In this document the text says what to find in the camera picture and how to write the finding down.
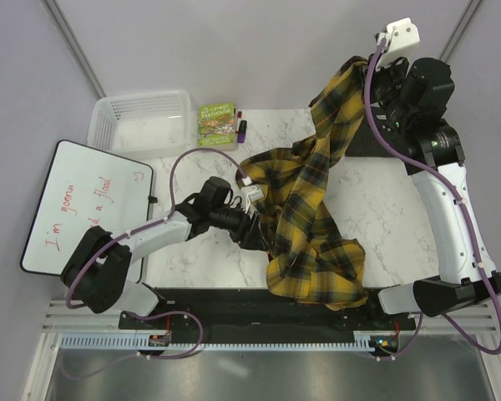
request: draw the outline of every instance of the table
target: table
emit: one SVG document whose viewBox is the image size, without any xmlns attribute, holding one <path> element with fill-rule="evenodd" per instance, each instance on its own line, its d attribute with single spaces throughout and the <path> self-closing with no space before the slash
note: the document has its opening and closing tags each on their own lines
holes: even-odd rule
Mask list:
<svg viewBox="0 0 501 401">
<path fill-rule="evenodd" d="M 275 147 L 291 147 L 314 133 L 309 110 L 244 110 L 244 144 L 231 151 L 244 160 Z M 156 172 L 153 217 L 170 208 L 169 172 L 176 158 L 149 160 Z M 176 201 L 198 192 L 212 175 L 229 181 L 236 168 L 221 155 L 186 156 L 175 173 Z M 343 158 L 331 169 L 325 203 L 345 238 L 366 250 L 365 287 L 387 287 L 438 274 L 438 255 L 427 212 L 402 162 Z M 264 252 L 241 250 L 226 231 L 210 230 L 150 255 L 146 282 L 153 287 L 266 288 Z"/>
</svg>

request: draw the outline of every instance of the green book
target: green book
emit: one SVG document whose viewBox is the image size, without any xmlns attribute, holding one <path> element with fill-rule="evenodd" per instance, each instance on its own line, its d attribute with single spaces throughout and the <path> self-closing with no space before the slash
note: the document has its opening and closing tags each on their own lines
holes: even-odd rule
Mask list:
<svg viewBox="0 0 501 401">
<path fill-rule="evenodd" d="M 199 146 L 223 146 L 235 143 L 234 104 L 219 103 L 199 110 Z"/>
</svg>

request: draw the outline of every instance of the yellow and black plaid fabric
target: yellow and black plaid fabric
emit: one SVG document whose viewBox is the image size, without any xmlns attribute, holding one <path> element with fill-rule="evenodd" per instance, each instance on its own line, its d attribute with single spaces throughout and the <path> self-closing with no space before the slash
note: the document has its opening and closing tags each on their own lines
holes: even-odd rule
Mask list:
<svg viewBox="0 0 501 401">
<path fill-rule="evenodd" d="M 367 299 L 365 252 L 358 241 L 341 237 L 323 203 L 328 171 L 345 154 L 364 116 L 361 69 L 366 64 L 352 58 L 312 100 L 313 136 L 241 163 L 264 192 L 255 207 L 269 244 L 270 291 L 334 310 Z"/>
</svg>

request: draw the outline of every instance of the purple marker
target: purple marker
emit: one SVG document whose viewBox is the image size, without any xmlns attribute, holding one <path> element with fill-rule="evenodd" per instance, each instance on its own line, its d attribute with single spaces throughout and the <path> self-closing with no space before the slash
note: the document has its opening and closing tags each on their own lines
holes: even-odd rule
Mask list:
<svg viewBox="0 0 501 401">
<path fill-rule="evenodd" d="M 237 130 L 237 143 L 242 144 L 245 142 L 245 134 L 247 133 L 247 120 L 243 119 L 240 122 L 240 128 Z"/>
</svg>

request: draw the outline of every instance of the plaid shirt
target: plaid shirt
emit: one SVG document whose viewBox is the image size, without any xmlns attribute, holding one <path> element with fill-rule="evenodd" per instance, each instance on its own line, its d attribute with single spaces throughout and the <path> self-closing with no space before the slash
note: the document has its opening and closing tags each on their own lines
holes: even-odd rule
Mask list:
<svg viewBox="0 0 501 401">
<path fill-rule="evenodd" d="M 364 116 L 363 58 L 345 63 L 310 103 L 316 133 L 255 155 L 241 166 L 264 198 L 255 202 L 269 244 L 266 282 L 270 291 L 330 309 L 362 305 L 365 252 L 345 240 L 323 203 L 328 171 L 345 154 Z"/>
</svg>

